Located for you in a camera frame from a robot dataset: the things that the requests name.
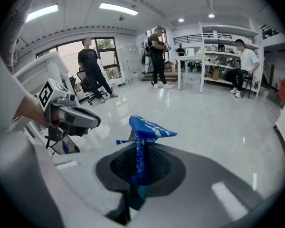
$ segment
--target sneaker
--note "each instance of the sneaker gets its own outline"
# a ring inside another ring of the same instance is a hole
[[[162,85],[154,84],[154,89],[162,88]]]
[[[103,98],[98,99],[99,103],[105,103],[105,100]]]
[[[232,90],[230,90],[230,93],[233,93],[233,94],[235,94],[236,92],[237,92],[237,88],[235,88],[235,87],[233,87],[233,89]]]
[[[240,98],[240,94],[241,94],[241,92],[240,92],[239,90],[237,90],[237,92],[236,92],[236,98]]]
[[[166,89],[174,88],[173,85],[169,85],[168,83],[164,84],[163,87],[166,88]]]
[[[115,94],[115,93],[113,93],[112,92],[112,94],[110,94],[110,98],[114,98],[114,97],[117,97],[118,95],[117,94]]]

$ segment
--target white shelf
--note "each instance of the white shelf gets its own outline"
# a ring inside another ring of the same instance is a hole
[[[229,81],[226,81],[224,79],[213,79],[213,78],[209,78],[209,77],[204,77],[204,80],[208,80],[208,81],[213,81],[213,82],[219,82],[219,83],[223,83],[223,84],[227,84],[227,85],[231,85],[232,83]],[[244,90],[246,87],[246,82],[243,83],[242,89]],[[255,89],[254,87],[251,87],[251,91],[253,92],[257,92],[257,89]]]
[[[201,25],[203,32],[213,33],[216,30],[218,33],[226,33],[238,36],[253,38],[259,34],[258,31],[232,25]]]
[[[220,66],[220,67],[235,69],[235,67],[226,66],[226,65],[222,65],[222,64],[215,64],[215,63],[205,63],[205,65],[210,65],[210,66],[215,66],[215,67],[219,67]]]
[[[227,39],[227,38],[219,38],[219,39],[215,39],[215,38],[208,38],[208,37],[204,37],[204,42],[205,44],[219,44],[219,45],[227,45],[227,46],[236,46],[236,43],[234,40],[232,39]],[[259,49],[260,47],[254,44],[249,44],[249,43],[245,43],[245,47],[250,49],[250,50],[255,50],[255,49]]]
[[[205,51],[206,55],[219,55],[219,56],[226,56],[226,57],[238,57],[240,56],[238,54],[228,53],[228,52],[219,52],[219,51]]]

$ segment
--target white table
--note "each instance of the white table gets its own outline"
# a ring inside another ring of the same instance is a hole
[[[177,57],[177,65],[178,65],[178,87],[177,89],[181,89],[181,61],[185,62],[185,78],[184,82],[185,84],[188,83],[188,62],[196,62],[196,61],[201,61],[201,76],[202,76],[202,81],[200,84],[199,92],[202,93],[203,90],[203,85],[204,85],[204,75],[205,75],[205,56],[201,55],[195,55],[195,56],[182,56],[182,57]]]

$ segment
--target man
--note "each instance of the man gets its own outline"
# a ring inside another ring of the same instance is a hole
[[[225,52],[225,46],[224,45],[219,45],[218,48],[219,48],[218,49],[219,52]],[[227,58],[224,56],[217,56],[214,59],[214,62],[216,64],[221,64],[221,65],[226,65],[226,61],[227,61]],[[213,73],[213,66],[210,66],[208,71],[209,71],[209,73]]]
[[[94,49],[90,49],[91,39],[83,39],[82,45],[84,46],[84,49],[78,53],[78,64],[85,69],[86,78],[89,81],[95,97],[100,103],[105,103],[105,100],[97,89],[97,82],[110,94],[110,98],[117,97],[118,95],[112,92],[100,70],[99,65],[97,64],[98,56],[96,51]]]
[[[179,55],[179,57],[183,57],[185,55],[185,50],[182,48],[182,45],[179,45],[179,48],[176,49],[176,53]],[[184,61],[180,61],[180,67],[183,69],[185,66]]]
[[[234,85],[234,88],[230,90],[230,92],[236,94],[235,96],[237,98],[240,98],[240,92],[244,83],[244,75],[252,76],[260,66],[260,62],[252,50],[245,48],[245,43],[242,40],[236,40],[236,47],[237,50],[241,52],[241,68],[235,68],[229,71],[230,80]]]
[[[162,57],[163,51],[166,51],[167,48],[165,46],[160,45],[160,40],[158,39],[163,33],[162,28],[160,26],[154,29],[154,33],[150,35],[148,38],[148,45],[151,48],[153,53],[152,56],[152,63],[153,63],[153,81],[154,81],[154,88],[161,88],[162,85],[157,83],[157,74],[159,74],[160,79],[163,83],[164,88],[173,88],[172,85],[169,85],[165,78],[165,61]]]

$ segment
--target ceiling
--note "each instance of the ceiling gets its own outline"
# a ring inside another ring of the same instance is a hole
[[[120,21],[121,13],[99,9],[101,2],[133,8],[139,13],[136,16],[123,14],[125,20]],[[199,21],[248,26],[248,18],[257,19],[260,25],[277,25],[265,0],[33,0],[30,13],[54,4],[58,5],[58,12],[25,24],[16,50],[87,31],[139,35],[156,25],[175,29]],[[216,17],[209,19],[212,11]]]

